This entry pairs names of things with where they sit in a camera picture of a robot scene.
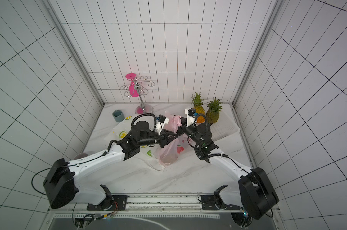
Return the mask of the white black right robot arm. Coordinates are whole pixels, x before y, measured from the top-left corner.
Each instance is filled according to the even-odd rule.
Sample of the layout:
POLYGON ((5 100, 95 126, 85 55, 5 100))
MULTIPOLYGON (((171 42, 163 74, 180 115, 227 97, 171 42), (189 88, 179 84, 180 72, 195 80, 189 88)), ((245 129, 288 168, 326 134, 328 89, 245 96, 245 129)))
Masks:
POLYGON ((254 219, 273 211, 279 198, 262 168, 245 166, 224 153, 212 140, 210 128, 205 124, 184 125, 177 133, 192 140, 194 152, 201 161, 220 168, 235 181, 234 186, 222 185, 216 189, 211 199, 202 197, 206 209, 233 207, 243 210, 246 218, 254 219))

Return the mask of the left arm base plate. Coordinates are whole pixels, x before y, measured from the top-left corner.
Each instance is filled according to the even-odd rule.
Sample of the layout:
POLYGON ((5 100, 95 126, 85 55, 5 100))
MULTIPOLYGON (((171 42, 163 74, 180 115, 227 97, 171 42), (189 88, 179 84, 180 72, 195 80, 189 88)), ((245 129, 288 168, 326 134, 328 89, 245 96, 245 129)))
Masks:
POLYGON ((88 204, 88 211, 123 211, 126 209, 127 195, 107 196, 100 204, 88 204))

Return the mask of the teal green cup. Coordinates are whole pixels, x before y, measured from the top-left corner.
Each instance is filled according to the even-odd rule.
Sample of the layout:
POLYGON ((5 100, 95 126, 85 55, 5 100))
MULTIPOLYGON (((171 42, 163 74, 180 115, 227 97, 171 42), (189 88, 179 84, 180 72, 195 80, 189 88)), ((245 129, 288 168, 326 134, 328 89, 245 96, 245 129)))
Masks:
POLYGON ((115 110, 113 113, 113 118, 115 119, 116 122, 120 123, 125 119, 125 116, 122 112, 122 110, 115 110))

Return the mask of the orange yellow pineapple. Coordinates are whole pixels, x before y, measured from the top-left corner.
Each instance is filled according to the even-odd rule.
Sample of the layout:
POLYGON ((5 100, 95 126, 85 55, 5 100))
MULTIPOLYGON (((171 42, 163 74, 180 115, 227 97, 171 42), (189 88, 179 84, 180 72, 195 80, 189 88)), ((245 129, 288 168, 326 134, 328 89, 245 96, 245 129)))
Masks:
POLYGON ((205 114, 205 110, 203 108, 203 98, 201 96, 201 93, 195 92, 192 97, 192 104, 193 108, 196 110, 198 114, 205 114))

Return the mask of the pink silver cup stand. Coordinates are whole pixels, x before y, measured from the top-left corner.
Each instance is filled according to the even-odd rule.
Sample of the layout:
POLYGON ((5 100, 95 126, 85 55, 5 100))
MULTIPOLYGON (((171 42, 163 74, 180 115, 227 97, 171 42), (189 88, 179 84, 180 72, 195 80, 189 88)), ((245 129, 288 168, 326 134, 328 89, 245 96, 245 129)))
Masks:
POLYGON ((129 81, 129 83, 121 86, 120 90, 125 92, 124 95, 126 97, 139 99, 140 104, 135 109, 135 113, 153 113, 152 106, 146 104, 142 97, 149 94, 148 89, 144 86, 144 84, 152 88, 153 86, 155 86, 155 82, 148 80, 147 76, 137 77, 135 73, 128 73, 125 78, 129 81))

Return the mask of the pink plastic bag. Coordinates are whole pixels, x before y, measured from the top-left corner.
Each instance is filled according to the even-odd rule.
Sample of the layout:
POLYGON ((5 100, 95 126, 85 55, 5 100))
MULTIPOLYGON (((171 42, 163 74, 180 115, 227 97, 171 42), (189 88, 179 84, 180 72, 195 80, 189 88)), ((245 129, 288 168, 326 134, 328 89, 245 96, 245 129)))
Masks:
MULTIPOLYGON (((169 122, 164 126, 164 129, 169 132, 177 134, 178 131, 183 131, 182 129, 186 126, 182 124, 184 119, 181 116, 171 115, 165 112, 165 117, 169 119, 169 122)), ((168 144, 158 152, 160 164, 165 167, 172 165, 177 161, 180 154, 191 150, 190 144, 192 143, 192 140, 184 133, 178 136, 168 135, 168 144)))

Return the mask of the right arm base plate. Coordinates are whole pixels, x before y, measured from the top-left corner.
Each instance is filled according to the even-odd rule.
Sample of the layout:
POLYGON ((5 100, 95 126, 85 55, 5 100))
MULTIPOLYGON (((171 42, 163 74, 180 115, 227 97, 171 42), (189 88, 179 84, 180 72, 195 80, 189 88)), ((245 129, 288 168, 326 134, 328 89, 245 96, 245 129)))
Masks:
POLYGON ((202 205, 203 210, 219 211, 219 210, 240 210, 241 208, 236 205, 225 204, 219 195, 200 195, 198 201, 202 205))

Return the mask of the yellow green pineapple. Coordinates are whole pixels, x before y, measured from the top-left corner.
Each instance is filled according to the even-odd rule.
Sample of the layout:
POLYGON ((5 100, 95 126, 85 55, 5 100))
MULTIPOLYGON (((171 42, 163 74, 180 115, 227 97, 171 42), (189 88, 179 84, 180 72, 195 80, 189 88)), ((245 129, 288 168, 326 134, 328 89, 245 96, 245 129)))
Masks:
POLYGON ((214 98, 208 103, 206 117, 210 123, 214 124, 218 121, 222 107, 221 99, 214 98))

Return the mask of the aluminium mounting rail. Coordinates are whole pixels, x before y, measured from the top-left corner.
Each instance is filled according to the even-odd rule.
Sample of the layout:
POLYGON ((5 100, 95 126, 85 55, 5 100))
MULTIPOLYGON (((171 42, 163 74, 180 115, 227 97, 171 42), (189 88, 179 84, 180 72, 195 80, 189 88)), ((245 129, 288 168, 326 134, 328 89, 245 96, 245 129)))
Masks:
POLYGON ((174 213, 174 212, 229 212, 229 213, 243 213, 245 216, 261 217, 265 214, 271 213, 270 203, 265 201, 264 208, 261 206, 248 206, 243 205, 232 205, 239 206, 240 210, 219 210, 219 211, 207 211, 202 209, 201 203, 198 201, 198 197, 204 194, 133 194, 127 195, 126 209, 123 211, 88 211, 86 210, 87 205, 90 202, 76 201, 65 205, 62 208, 54 209, 59 212, 81 212, 81 213, 174 213))

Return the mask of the white plastic perforated basket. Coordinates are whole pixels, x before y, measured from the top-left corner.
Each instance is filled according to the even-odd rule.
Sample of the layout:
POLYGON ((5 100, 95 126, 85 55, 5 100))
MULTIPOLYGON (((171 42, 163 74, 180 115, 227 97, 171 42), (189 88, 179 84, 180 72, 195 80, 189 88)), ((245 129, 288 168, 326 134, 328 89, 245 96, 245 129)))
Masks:
POLYGON ((226 113, 224 109, 225 104, 222 104, 222 111, 220 111, 218 121, 210 126, 212 140, 214 142, 240 133, 240 128, 235 123, 233 117, 226 113))

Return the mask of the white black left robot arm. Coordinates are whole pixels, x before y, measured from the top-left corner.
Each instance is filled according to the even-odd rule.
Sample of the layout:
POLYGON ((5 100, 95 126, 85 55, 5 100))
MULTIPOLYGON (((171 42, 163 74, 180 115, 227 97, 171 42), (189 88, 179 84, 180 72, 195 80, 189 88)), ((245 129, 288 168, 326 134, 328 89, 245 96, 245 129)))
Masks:
POLYGON ((69 162, 57 160, 43 182, 51 208, 59 209, 70 203, 99 205, 110 195, 100 178, 113 166, 138 154, 142 146, 164 147, 177 138, 174 132, 152 131, 146 121, 139 121, 123 139, 112 140, 106 150, 69 162))

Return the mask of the white plastic bag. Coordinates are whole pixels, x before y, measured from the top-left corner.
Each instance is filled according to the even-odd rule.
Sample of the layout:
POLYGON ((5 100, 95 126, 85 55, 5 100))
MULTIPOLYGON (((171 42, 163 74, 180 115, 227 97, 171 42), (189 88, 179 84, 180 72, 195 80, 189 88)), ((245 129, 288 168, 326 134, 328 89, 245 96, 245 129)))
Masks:
MULTIPOLYGON (((137 114, 134 114, 126 117, 122 122, 115 126, 106 137, 104 137, 104 140, 111 141, 123 139, 131 130, 132 120, 137 116, 137 114)), ((140 148, 140 152, 130 158, 130 160, 139 160, 152 170, 163 171, 165 167, 160 164, 159 160, 157 159, 157 155, 160 149, 161 148, 158 144, 154 147, 142 146, 140 148)))

